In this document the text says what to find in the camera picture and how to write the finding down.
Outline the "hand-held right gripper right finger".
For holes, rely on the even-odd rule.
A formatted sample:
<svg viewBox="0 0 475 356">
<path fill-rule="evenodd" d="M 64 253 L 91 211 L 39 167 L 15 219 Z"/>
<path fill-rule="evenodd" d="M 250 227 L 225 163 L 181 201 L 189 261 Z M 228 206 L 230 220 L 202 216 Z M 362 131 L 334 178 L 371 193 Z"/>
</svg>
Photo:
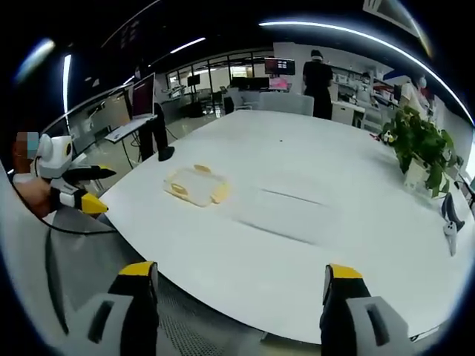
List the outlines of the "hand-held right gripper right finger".
<svg viewBox="0 0 475 356">
<path fill-rule="evenodd" d="M 405 320 L 354 268 L 326 265 L 322 305 L 322 355 L 413 354 Z"/>
</svg>

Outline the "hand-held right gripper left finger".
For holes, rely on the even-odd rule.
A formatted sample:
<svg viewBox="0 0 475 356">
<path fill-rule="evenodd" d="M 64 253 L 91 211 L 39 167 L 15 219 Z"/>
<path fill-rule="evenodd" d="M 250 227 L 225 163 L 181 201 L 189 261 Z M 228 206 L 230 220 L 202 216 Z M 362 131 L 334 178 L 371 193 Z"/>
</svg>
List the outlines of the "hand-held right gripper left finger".
<svg viewBox="0 0 475 356">
<path fill-rule="evenodd" d="M 77 311 L 76 354 L 155 355 L 158 327 L 157 264 L 133 263 Z"/>
</svg>

